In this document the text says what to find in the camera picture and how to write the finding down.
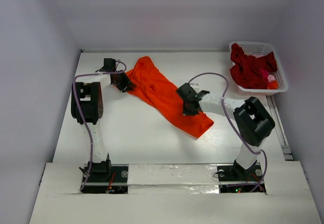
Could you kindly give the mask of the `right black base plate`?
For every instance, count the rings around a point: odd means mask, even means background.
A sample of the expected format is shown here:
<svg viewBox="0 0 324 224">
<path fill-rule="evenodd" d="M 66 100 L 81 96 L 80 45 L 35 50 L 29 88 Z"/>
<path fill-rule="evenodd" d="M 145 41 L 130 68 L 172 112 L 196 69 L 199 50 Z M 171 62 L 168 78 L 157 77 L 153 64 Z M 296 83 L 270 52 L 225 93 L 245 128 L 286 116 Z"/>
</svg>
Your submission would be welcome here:
<svg viewBox="0 0 324 224">
<path fill-rule="evenodd" d="M 264 182 L 260 182 L 263 172 L 256 164 L 244 175 L 233 165 L 218 165 L 213 177 L 218 180 L 220 193 L 266 193 Z"/>
</svg>

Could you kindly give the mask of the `white plastic basket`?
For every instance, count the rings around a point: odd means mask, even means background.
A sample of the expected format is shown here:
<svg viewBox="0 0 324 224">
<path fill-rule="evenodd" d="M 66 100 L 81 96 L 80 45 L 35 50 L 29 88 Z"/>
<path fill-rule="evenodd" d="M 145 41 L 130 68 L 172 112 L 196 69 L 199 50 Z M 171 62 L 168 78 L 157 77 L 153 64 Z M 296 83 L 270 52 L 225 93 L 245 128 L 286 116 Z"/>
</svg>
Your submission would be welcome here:
<svg viewBox="0 0 324 224">
<path fill-rule="evenodd" d="M 281 62 L 279 56 L 277 55 L 275 48 L 265 42 L 253 42 L 253 41 L 235 41 L 230 43 L 230 55 L 231 55 L 231 46 L 237 43 L 247 55 L 253 55 L 255 57 L 262 57 L 271 52 L 274 53 L 275 59 L 277 61 L 278 70 L 273 74 L 276 81 L 278 82 L 279 88 L 277 90 L 268 90 L 268 89 L 246 89 L 235 83 L 237 92 L 240 95 L 258 95 L 258 96 L 270 96 L 276 93 L 283 93 L 288 90 L 288 83 L 286 80 L 286 76 L 281 66 Z"/>
</svg>

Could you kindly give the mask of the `small orange garment in basket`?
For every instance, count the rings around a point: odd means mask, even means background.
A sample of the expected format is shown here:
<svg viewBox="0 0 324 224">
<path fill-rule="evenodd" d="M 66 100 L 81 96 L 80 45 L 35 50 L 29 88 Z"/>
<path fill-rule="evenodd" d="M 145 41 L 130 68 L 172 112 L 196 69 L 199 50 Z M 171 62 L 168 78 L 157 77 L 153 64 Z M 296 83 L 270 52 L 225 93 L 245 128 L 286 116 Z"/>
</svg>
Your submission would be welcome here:
<svg viewBox="0 0 324 224">
<path fill-rule="evenodd" d="M 276 80 L 270 81 L 267 85 L 268 90 L 277 90 L 278 88 L 279 88 L 279 85 Z"/>
</svg>

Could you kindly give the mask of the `pink garment in basket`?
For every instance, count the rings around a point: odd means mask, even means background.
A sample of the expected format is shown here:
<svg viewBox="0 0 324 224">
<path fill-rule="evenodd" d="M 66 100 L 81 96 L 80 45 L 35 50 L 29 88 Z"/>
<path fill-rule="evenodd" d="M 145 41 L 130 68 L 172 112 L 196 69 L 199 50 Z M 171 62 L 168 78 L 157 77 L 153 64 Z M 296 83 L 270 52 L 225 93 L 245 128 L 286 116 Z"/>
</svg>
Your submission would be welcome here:
<svg viewBox="0 0 324 224">
<path fill-rule="evenodd" d="M 273 81 L 275 81 L 275 77 L 270 74 L 267 70 L 265 69 L 260 69 L 260 73 L 263 77 L 263 79 L 267 82 L 267 83 L 271 83 Z"/>
</svg>

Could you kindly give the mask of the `orange t shirt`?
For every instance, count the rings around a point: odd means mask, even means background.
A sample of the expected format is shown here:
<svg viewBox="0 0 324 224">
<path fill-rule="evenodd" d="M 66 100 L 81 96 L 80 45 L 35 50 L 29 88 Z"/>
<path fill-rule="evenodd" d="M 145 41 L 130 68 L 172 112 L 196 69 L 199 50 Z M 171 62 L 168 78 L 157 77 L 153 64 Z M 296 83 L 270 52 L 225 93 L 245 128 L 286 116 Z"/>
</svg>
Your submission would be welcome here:
<svg viewBox="0 0 324 224">
<path fill-rule="evenodd" d="M 176 128 L 200 138 L 213 126 L 213 120 L 205 113 L 183 115 L 183 101 L 176 93 L 177 87 L 160 73 L 150 57 L 139 58 L 126 75 L 136 86 L 129 93 L 157 109 Z"/>
</svg>

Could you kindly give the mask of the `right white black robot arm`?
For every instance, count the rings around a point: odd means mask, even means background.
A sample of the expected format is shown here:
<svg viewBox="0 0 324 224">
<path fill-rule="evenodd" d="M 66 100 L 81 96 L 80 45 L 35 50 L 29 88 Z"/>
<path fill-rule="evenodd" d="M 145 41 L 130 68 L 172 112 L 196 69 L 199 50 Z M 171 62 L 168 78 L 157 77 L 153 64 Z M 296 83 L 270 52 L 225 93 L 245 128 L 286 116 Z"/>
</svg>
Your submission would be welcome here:
<svg viewBox="0 0 324 224">
<path fill-rule="evenodd" d="M 189 84 L 180 86 L 176 93 L 183 101 L 183 115 L 196 116 L 201 113 L 214 113 L 225 116 L 234 132 L 242 141 L 240 152 L 230 173 L 244 180 L 252 172 L 261 154 L 261 146 L 275 127 L 275 122 L 256 97 L 247 100 L 211 95 L 209 91 L 196 92 Z"/>
</svg>

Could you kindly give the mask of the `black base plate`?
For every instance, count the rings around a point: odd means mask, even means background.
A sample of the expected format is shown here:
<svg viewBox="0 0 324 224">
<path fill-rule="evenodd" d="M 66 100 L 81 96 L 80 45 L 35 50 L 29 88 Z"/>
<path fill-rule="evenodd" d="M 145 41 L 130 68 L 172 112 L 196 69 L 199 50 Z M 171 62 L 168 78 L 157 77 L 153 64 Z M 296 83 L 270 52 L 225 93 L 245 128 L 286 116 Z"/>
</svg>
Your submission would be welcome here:
<svg viewBox="0 0 324 224">
<path fill-rule="evenodd" d="M 113 165 L 110 173 L 105 170 L 92 170 L 81 192 L 84 194 L 127 194 L 128 170 L 127 165 Z"/>
<path fill-rule="evenodd" d="M 266 193 L 264 182 L 260 182 L 263 172 L 256 164 L 244 175 L 233 165 L 218 165 L 213 177 L 218 180 L 220 193 Z"/>
</svg>

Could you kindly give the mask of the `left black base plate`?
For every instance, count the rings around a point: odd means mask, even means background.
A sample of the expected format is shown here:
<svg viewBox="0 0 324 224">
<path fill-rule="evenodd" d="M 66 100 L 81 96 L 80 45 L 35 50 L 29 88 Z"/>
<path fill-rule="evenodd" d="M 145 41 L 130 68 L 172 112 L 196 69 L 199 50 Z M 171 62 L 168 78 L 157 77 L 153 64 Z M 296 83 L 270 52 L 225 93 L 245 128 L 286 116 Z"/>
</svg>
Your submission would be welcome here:
<svg viewBox="0 0 324 224">
<path fill-rule="evenodd" d="M 113 165 L 110 173 L 105 170 L 92 170 L 81 192 L 84 194 L 127 194 L 128 170 L 127 165 Z"/>
</svg>

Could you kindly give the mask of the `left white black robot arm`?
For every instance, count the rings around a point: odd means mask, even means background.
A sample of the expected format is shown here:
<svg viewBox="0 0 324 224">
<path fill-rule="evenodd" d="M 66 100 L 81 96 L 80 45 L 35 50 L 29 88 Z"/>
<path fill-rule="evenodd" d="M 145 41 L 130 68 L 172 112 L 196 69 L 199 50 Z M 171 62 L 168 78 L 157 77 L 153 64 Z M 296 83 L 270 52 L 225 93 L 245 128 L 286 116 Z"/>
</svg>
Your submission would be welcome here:
<svg viewBox="0 0 324 224">
<path fill-rule="evenodd" d="M 111 178 L 112 167 L 104 144 L 100 121 L 104 113 L 102 89 L 115 86 L 125 93 L 135 89 L 126 75 L 127 66 L 121 60 L 105 58 L 103 66 L 93 73 L 75 76 L 71 88 L 71 115 L 83 127 L 90 145 L 89 161 L 82 172 L 101 181 Z"/>
</svg>

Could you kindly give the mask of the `dark red t shirt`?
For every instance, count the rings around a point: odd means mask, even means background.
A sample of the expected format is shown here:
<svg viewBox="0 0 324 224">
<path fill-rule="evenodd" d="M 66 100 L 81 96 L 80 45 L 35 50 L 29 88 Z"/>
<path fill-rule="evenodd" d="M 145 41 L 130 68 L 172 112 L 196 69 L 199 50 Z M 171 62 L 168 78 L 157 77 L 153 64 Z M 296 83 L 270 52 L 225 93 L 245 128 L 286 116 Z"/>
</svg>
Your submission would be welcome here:
<svg viewBox="0 0 324 224">
<path fill-rule="evenodd" d="M 245 54 L 237 43 L 231 46 L 230 59 L 234 63 L 230 69 L 233 81 L 246 89 L 267 89 L 268 83 L 263 79 L 260 69 L 265 69 L 272 75 L 278 70 L 273 52 L 255 57 Z"/>
</svg>

